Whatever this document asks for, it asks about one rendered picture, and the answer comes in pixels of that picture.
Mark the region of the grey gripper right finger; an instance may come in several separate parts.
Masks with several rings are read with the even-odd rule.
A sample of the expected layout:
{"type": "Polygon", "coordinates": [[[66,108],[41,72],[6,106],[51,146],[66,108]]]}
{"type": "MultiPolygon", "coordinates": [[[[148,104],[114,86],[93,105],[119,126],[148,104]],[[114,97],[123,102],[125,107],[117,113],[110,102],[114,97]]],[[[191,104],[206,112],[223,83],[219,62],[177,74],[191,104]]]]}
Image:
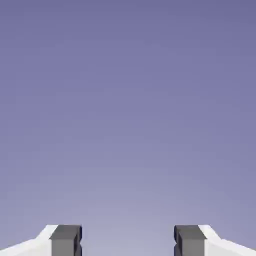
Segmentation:
{"type": "Polygon", "coordinates": [[[222,239],[208,224],[175,225],[174,256],[256,256],[251,249],[222,239]]]}

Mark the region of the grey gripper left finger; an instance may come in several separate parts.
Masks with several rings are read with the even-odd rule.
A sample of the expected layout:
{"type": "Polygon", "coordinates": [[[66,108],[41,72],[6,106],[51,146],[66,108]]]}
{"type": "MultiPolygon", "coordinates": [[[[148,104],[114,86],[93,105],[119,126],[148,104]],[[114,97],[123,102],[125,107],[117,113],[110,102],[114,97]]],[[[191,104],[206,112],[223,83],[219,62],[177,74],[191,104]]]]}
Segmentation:
{"type": "Polygon", "coordinates": [[[48,224],[33,239],[0,250],[0,256],[82,256],[83,229],[74,224],[48,224]]]}

